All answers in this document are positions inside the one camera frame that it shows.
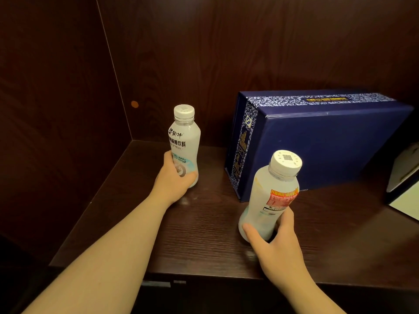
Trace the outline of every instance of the dark wooden shelf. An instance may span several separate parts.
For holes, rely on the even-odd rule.
[[[51,265],[69,265],[133,210],[149,194],[168,149],[168,143],[132,141]],[[199,181],[167,211],[151,274],[263,277],[238,232],[247,203],[238,201],[224,159],[224,148],[200,147]],[[385,185],[377,175],[301,192],[292,203],[295,231],[316,282],[419,290],[419,223],[382,204]]]

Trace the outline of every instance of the wood grain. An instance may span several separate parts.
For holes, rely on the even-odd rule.
[[[150,192],[168,143],[132,141],[51,265],[69,265]],[[223,170],[225,149],[200,147],[199,181],[167,211],[150,274],[262,278],[238,232],[240,203]],[[318,283],[419,290],[419,223],[383,205],[387,173],[302,192],[292,204],[304,259]]]
[[[0,233],[49,262],[130,141],[95,0],[0,0]]]
[[[240,90],[363,87],[417,104],[419,0],[98,3],[133,139],[166,141],[187,103],[201,144],[227,146]]]

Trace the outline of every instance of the blue patterned box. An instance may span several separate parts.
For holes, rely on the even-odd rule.
[[[300,189],[355,179],[413,108],[360,90],[240,92],[225,170],[240,201],[279,149],[302,159]]]

